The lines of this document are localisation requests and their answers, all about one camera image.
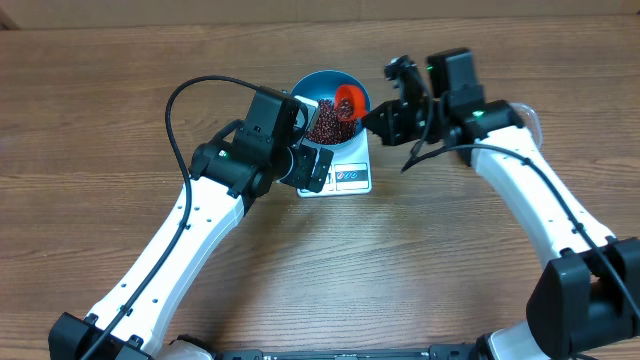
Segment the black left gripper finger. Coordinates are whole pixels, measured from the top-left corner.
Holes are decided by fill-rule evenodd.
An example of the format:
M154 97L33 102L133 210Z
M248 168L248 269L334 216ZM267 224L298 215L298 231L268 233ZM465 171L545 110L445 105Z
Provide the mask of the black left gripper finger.
M321 148L315 163L312 176L310 178L307 189L313 193L319 193L323 190L329 168L333 160L334 152Z
M318 150L313 147L301 145L292 149L292 163L289 172L280 179L280 182L291 187L314 187L319 183L314 176L316 157Z

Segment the red plastic measuring scoop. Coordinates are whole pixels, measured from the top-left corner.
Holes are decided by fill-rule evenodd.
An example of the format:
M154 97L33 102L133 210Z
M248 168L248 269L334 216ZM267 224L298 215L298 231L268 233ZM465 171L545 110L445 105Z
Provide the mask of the red plastic measuring scoop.
M334 108L339 121L361 119L368 113L364 91L356 85L340 85L334 96Z

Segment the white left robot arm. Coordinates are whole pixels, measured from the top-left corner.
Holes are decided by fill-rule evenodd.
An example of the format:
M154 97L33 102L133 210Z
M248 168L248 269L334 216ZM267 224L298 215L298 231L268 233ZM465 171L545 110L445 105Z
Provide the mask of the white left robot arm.
M84 318L64 313L48 336L53 359L212 359L198 340L163 343L187 290L222 239L272 183L317 192L333 153L305 144L200 145L170 214L133 266Z

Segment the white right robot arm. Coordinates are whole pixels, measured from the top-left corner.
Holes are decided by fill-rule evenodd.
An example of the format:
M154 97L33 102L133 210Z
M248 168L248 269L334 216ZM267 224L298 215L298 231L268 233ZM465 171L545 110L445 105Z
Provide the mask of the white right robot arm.
M523 322L472 343L432 345L429 359L585 359L594 348L639 334L639 242L596 220L546 162L527 121L532 111L488 101L466 48L430 55L419 71L407 56L385 77L399 92L371 107L339 85L327 108L341 126L359 124L386 146L411 145L409 166L454 152L504 200L543 272Z

